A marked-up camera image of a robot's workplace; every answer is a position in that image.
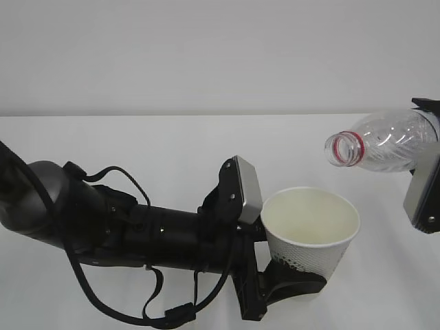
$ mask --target white wall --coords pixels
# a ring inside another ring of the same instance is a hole
[[[440,98],[438,0],[2,0],[0,115],[341,113]]]

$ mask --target metal plate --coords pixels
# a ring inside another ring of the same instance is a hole
[[[239,170],[241,195],[243,196],[243,211],[239,221],[252,224],[260,216],[263,209],[259,179],[253,165],[238,155],[234,157],[234,160]]]

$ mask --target cable connector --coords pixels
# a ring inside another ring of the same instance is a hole
[[[195,310],[192,302],[188,302],[185,305],[177,306],[165,311],[165,317],[169,320],[178,321],[182,318],[187,318],[187,322],[195,320]]]

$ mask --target cup rim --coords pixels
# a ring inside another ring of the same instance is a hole
[[[264,207],[268,203],[268,201],[270,201],[271,199],[273,199],[274,197],[276,197],[279,194],[285,193],[287,191],[299,190],[299,189],[319,190],[319,191],[322,191],[324,193],[332,194],[333,196],[339,197],[340,199],[345,201],[348,205],[350,205],[350,207],[355,211],[355,213],[357,215],[357,217],[356,217],[356,219],[357,219],[357,228],[356,228],[355,232],[352,235],[350,235],[349,237],[347,237],[346,239],[343,239],[341,241],[336,241],[336,242],[332,242],[332,243],[324,243],[324,244],[312,244],[312,243],[300,243],[300,242],[292,241],[290,239],[286,239],[284,237],[281,237],[280,235],[275,234],[274,232],[271,232],[270,230],[268,230],[267,226],[266,226],[266,224],[264,222],[264,216],[263,216]],[[328,190],[322,189],[322,188],[308,187],[308,186],[299,186],[299,187],[291,187],[291,188],[282,189],[282,190],[279,190],[279,191],[275,192],[272,196],[267,198],[265,200],[265,202],[263,203],[263,209],[261,210],[261,223],[263,224],[263,226],[264,226],[264,228],[265,228],[265,230],[267,232],[269,232],[271,235],[275,236],[277,239],[280,239],[283,242],[286,242],[286,243],[291,244],[291,245],[300,246],[300,247],[303,247],[303,248],[315,248],[315,249],[331,248],[333,246],[342,245],[344,243],[347,243],[347,242],[351,241],[358,234],[358,232],[360,230],[360,226],[361,226],[359,212],[355,208],[355,206],[347,198],[345,198],[345,197],[343,197],[343,196],[341,196],[339,194],[336,194],[334,192],[330,192]]]

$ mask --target black cable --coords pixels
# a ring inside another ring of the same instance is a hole
[[[134,178],[130,175],[130,173],[128,173],[123,168],[120,168],[119,166],[109,166],[107,168],[104,168],[103,170],[101,170],[100,172],[96,173],[95,175],[86,176],[84,178],[84,181],[86,181],[86,182],[97,182],[97,181],[101,180],[105,175],[107,175],[107,173],[110,172],[110,171],[119,171],[122,174],[124,174],[126,177],[128,177],[129,180],[131,181],[131,183],[135,185],[135,187],[140,191],[142,196],[145,198],[145,201],[146,201],[146,204],[148,205],[148,207],[151,206],[150,199],[149,199],[148,195],[144,192],[142,187],[136,182],[136,180],[134,180]]]
[[[199,291],[199,271],[194,271],[194,302],[192,303],[194,306],[197,304],[197,292]]]

